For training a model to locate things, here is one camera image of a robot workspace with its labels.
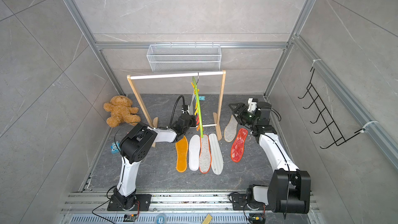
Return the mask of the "grey felt yellow-edged insole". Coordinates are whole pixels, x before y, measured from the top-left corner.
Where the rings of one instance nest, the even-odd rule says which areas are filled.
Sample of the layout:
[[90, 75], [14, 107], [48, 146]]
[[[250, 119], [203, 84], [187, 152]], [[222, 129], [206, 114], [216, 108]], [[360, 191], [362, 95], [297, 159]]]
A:
[[232, 115], [229, 123], [227, 124], [224, 130], [224, 140], [226, 142], [231, 143], [234, 141], [237, 135], [237, 125], [238, 122], [236, 121], [235, 117]]

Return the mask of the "white foam insole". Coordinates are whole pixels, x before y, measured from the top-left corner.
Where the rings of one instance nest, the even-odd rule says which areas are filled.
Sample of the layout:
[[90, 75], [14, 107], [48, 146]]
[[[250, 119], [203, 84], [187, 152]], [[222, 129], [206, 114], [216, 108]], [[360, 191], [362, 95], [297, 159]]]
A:
[[189, 142], [189, 169], [197, 171], [199, 169], [199, 157], [201, 151], [201, 138], [194, 135]]

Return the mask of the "yellow fuzzy insole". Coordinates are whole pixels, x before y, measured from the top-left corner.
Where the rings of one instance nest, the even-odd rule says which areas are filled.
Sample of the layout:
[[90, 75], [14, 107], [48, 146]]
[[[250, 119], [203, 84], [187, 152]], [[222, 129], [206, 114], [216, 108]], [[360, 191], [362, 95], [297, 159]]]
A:
[[180, 141], [175, 144], [176, 152], [177, 152], [177, 162], [176, 162], [176, 170], [179, 173], [183, 173], [187, 169], [187, 154], [189, 149], [189, 144], [187, 138], [184, 136]]

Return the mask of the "red orange-edged insole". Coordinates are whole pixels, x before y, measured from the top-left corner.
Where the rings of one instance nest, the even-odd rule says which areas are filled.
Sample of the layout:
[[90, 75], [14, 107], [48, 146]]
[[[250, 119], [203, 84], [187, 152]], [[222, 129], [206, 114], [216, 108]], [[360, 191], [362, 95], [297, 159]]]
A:
[[244, 154], [244, 150], [245, 150], [245, 141], [248, 135], [248, 130], [241, 128], [237, 134], [237, 137], [231, 147], [231, 159], [233, 162], [240, 162], [243, 154]]

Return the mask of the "grey felt orange-edged insole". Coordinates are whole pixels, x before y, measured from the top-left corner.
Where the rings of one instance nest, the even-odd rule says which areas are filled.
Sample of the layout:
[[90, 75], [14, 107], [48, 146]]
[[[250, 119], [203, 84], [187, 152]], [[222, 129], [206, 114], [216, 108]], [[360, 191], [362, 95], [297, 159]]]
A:
[[211, 167], [211, 152], [208, 135], [203, 135], [201, 138], [201, 151], [199, 156], [199, 169], [200, 172], [206, 174]]

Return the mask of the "grey striped insole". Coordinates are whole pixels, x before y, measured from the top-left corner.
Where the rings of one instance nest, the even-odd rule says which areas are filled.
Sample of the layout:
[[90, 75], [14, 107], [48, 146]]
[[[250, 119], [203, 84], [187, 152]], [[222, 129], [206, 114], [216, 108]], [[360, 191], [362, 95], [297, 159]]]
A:
[[191, 100], [191, 104], [190, 104], [190, 115], [195, 115], [195, 106], [196, 106], [196, 94], [195, 91], [192, 94], [192, 100]]
[[209, 135], [209, 143], [211, 152], [211, 169], [216, 175], [220, 175], [223, 170], [223, 157], [216, 134], [212, 133]]

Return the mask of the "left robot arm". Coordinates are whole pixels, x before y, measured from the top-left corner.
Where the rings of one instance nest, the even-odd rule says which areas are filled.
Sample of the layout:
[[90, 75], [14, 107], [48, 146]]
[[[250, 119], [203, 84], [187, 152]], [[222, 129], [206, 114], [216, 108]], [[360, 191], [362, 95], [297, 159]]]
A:
[[136, 196], [136, 180], [139, 166], [147, 156], [154, 143], [176, 143], [185, 137], [186, 132], [196, 126], [196, 120], [188, 112], [188, 105], [180, 95], [174, 105], [173, 112], [182, 100], [182, 114], [166, 128], [153, 128], [143, 122], [130, 121], [135, 126], [119, 142], [122, 167], [117, 185], [112, 187], [113, 195], [108, 198], [108, 211], [130, 211], [139, 209], [140, 198]]

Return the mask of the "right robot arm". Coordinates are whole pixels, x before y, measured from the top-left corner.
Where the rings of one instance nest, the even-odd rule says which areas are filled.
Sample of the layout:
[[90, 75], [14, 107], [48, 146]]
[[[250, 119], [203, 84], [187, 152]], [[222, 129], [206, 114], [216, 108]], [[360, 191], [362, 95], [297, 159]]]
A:
[[273, 169], [268, 186], [251, 185], [247, 203], [264, 204], [274, 213], [307, 214], [310, 207], [311, 177], [289, 158], [271, 125], [271, 104], [249, 98], [248, 103], [231, 103], [238, 124], [248, 128], [264, 150]]

